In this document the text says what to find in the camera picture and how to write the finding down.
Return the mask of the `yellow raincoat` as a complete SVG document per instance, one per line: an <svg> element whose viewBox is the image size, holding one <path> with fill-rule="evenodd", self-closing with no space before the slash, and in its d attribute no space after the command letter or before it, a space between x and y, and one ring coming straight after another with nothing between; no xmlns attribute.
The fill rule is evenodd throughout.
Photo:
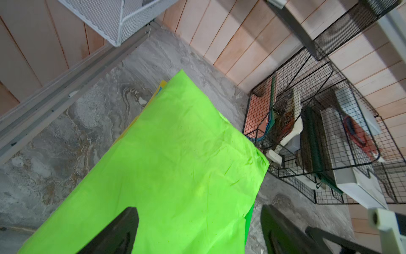
<svg viewBox="0 0 406 254"><path fill-rule="evenodd" d="M146 104L146 108L149 106L149 104L153 101L153 99L165 88L167 82L165 80L162 80L160 85L158 86L157 90L155 91L155 93L152 95L151 99L147 102ZM139 118L141 114L139 114L138 116L136 116L134 118L134 120L130 123L130 125L124 130L124 132L114 141L113 145L115 145L119 140L121 140L126 133L128 132L128 130L131 128L131 126L137 121L137 119Z"/></svg>

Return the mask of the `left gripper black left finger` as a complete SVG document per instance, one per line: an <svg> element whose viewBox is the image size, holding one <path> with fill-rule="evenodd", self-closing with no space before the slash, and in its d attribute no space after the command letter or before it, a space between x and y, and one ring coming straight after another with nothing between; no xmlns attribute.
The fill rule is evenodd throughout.
<svg viewBox="0 0 406 254"><path fill-rule="evenodd" d="M80 254L130 254L133 250L139 215L135 207L127 207Z"/></svg>

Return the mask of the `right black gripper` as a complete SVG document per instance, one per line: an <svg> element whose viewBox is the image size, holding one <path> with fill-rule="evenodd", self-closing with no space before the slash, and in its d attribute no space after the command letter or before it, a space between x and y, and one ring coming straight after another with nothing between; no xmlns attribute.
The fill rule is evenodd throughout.
<svg viewBox="0 0 406 254"><path fill-rule="evenodd" d="M383 251L406 250L406 216L382 208L368 209L371 227L380 233Z"/></svg>

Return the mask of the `light green raincoat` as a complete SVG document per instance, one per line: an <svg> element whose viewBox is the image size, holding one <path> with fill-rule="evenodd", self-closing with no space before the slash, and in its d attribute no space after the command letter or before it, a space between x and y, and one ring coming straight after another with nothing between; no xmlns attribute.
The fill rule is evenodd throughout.
<svg viewBox="0 0 406 254"><path fill-rule="evenodd" d="M242 254L268 167L180 71L20 253L75 254L134 207L135 254Z"/></svg>

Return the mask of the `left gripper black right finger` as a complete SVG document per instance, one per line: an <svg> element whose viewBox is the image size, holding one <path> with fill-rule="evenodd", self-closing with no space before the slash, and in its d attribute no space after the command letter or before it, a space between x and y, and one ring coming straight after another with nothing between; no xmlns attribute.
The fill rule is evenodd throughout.
<svg viewBox="0 0 406 254"><path fill-rule="evenodd" d="M272 205L261 209L261 228L269 254L319 254L316 243Z"/></svg>

